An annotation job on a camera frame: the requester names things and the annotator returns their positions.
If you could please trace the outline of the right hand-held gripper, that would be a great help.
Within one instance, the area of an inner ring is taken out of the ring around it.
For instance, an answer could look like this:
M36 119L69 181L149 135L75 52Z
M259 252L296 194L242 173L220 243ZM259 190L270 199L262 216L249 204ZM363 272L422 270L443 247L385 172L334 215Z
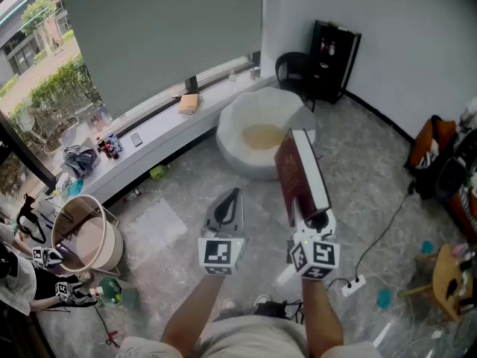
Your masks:
M317 233L334 233L335 215L328 209L305 221L305 224ZM292 202L291 225L295 233L304 233L304 219L298 199ZM303 279L323 280L339 266L340 245L327 242L319 236L307 236L294 244L289 256L296 273Z

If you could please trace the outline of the white bean bag chair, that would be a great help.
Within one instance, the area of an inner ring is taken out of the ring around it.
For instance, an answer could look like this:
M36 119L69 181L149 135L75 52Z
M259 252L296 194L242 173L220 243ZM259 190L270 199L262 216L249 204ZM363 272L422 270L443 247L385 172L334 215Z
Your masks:
M244 144L242 132L251 125L275 125L285 131L305 130L315 142L314 113L292 92L265 87L238 96L222 111L216 139L224 159L240 175L254 180L277 179L274 157L279 148L253 150Z

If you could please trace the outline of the checkered cloth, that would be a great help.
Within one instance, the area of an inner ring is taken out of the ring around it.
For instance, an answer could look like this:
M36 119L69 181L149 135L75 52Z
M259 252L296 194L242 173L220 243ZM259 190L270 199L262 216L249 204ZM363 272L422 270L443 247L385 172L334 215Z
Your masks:
M96 166L98 155L93 148L72 145L64 148L63 160L72 169L77 180L89 177Z

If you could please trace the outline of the person's beige shirt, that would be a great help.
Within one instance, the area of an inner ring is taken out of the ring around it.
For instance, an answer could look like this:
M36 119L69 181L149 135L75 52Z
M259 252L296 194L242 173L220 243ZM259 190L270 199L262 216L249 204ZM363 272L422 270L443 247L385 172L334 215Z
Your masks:
M116 358L183 358L163 342L127 337ZM187 358L309 358L303 325L244 315L209 323Z

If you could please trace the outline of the dark red book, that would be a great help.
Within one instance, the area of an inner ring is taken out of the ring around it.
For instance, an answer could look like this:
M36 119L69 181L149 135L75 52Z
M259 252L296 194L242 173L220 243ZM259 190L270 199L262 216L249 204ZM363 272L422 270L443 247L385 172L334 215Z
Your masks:
M290 225L294 199L299 200L306 221L331 208L326 184L305 130L290 129L274 161Z

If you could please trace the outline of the black cabinet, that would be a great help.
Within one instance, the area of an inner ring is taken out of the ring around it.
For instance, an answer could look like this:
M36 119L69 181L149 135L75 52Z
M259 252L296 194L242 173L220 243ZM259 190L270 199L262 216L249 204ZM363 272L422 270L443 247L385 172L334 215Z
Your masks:
M320 52L321 40L326 41L326 50ZM335 53L329 56L328 49L335 42ZM316 20L312 32L309 57L315 77L316 99L336 103L344 94L356 60L361 34L354 31L339 31L328 22ZM328 69L320 63L329 65Z

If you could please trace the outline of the white power strip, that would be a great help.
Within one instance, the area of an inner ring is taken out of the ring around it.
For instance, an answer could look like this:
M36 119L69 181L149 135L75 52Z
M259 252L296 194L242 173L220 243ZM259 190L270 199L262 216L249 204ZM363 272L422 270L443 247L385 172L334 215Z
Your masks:
M344 285L341 288L341 293L345 298L347 298L351 296L351 294L355 293L360 288L362 288L365 284L366 284L366 279L363 274L360 274L354 280L351 280L350 283Z

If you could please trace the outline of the black white patterned blanket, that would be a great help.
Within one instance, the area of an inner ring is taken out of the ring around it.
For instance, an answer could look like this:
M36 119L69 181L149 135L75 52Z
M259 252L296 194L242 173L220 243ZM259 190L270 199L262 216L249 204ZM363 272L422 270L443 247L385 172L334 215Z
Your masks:
M439 155L439 146L435 139L432 139L429 150L423 155L415 166L416 169L427 169Z

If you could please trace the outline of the black chair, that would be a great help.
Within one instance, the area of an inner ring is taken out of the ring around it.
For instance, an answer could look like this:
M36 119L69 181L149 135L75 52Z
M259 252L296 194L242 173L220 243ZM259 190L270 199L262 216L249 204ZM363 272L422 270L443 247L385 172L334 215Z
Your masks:
M308 54L298 51L282 54L275 63L275 74L281 90L299 95L305 103L310 101L311 111L315 111L315 77Z

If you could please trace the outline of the glass window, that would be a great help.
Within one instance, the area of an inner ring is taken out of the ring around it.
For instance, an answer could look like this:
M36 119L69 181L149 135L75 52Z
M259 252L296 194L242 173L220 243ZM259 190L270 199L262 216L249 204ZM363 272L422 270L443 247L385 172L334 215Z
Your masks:
M66 0L0 0L0 113L51 173L111 123Z

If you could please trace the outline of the person's right forearm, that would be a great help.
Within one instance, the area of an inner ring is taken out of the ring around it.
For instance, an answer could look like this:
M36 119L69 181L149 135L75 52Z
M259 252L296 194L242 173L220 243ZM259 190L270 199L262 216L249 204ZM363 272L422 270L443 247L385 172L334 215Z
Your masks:
M344 344L341 323L320 281L302 279L306 340L310 358L321 358L329 349Z

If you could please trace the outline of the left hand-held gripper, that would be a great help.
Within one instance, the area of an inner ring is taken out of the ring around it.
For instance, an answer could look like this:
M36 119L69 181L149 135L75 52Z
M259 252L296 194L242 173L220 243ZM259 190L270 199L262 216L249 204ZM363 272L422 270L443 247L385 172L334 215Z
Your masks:
M206 274L235 274L244 252L244 196L236 187L220 194L206 211L198 238L199 265Z

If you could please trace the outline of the tan cardboard parcel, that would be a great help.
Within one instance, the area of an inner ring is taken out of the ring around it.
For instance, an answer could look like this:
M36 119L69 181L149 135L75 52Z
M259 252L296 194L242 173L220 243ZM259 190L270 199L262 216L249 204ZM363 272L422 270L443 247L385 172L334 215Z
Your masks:
M197 112L200 106L200 96L198 94L186 94L180 98L177 112L185 115L192 115Z

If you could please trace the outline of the black backpack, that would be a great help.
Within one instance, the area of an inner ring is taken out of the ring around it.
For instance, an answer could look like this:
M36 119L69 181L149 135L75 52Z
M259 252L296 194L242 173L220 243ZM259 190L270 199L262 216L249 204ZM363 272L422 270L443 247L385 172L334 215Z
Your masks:
M435 181L435 198L450 200L468 181L471 168L477 161L477 129L470 131L459 143L454 156L449 158Z

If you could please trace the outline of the person's left forearm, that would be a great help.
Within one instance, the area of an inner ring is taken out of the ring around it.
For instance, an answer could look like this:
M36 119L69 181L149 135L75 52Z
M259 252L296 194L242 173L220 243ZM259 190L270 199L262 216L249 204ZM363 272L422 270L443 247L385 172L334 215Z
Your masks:
M213 310L225 276L205 275L188 298L168 320L161 342L172 346L186 358Z

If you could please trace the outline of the white window ledge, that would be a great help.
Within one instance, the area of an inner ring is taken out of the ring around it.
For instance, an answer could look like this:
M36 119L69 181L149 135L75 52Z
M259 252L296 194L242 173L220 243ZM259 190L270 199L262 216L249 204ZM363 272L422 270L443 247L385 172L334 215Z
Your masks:
M147 174L183 146L213 129L221 111L243 92L259 90L277 79L274 76L250 79L248 72L236 76L237 91L225 80L200 92L200 106L192 115L177 112L174 105L120 138L124 151L117 160L102 157L93 174L85 179L82 194L106 202L129 184ZM135 147L130 135L137 132L142 144Z

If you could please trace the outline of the green hexagonal box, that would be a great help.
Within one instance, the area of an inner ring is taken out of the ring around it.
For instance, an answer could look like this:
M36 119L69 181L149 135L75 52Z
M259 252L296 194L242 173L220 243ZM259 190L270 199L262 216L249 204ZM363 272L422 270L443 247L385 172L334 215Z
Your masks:
M114 277L104 277L98 286L102 289L100 298L106 306L130 311L137 309L139 292L132 284Z

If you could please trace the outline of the wooden stool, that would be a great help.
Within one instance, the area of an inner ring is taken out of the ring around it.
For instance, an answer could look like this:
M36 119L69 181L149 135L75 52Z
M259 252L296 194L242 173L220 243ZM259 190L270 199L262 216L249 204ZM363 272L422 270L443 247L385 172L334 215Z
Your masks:
M445 244L434 254L414 257L415 271L412 287L399 293L401 298L425 295L449 320L461 321L459 302L470 297L471 284L464 283L461 261Z

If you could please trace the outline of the round beige tub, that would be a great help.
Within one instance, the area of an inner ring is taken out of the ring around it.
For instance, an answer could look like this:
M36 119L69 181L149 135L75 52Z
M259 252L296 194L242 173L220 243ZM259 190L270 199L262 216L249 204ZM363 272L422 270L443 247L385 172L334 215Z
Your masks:
M115 269L124 248L118 225L119 220L91 195L69 199L51 232L51 244L63 257L60 266L72 273Z

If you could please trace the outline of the black waist pack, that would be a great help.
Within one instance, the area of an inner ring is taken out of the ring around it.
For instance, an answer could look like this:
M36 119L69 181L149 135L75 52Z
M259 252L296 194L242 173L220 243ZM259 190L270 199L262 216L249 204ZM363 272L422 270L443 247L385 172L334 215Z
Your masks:
M303 302L298 301L266 301L256 305L254 315L294 321L297 324L304 322Z

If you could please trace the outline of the yellow seat cushion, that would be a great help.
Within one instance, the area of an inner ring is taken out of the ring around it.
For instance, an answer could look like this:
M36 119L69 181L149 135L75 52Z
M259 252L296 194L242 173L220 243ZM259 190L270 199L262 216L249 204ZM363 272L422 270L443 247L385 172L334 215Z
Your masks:
M244 144L253 150L268 150L280 145L285 131L275 125L251 125L242 132Z

